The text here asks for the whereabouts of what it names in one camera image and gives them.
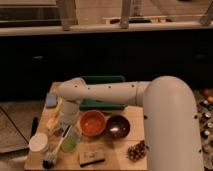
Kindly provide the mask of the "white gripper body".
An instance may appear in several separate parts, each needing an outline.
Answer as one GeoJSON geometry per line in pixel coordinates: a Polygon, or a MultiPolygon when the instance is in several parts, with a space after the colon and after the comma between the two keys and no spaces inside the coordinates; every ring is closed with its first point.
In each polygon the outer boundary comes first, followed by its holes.
{"type": "Polygon", "coordinates": [[[79,107],[78,101],[62,100],[59,110],[59,121],[65,125],[75,125],[79,119],[79,107]]]}

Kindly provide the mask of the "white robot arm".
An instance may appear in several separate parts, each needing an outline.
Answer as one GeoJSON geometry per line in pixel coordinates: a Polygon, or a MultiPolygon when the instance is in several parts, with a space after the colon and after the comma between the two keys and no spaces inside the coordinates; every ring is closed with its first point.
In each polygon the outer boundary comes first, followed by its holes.
{"type": "Polygon", "coordinates": [[[204,171],[196,101],[191,88],[174,76],[152,81],[88,85],[81,78],[61,83],[61,110],[94,99],[143,109],[148,171],[204,171]]]}

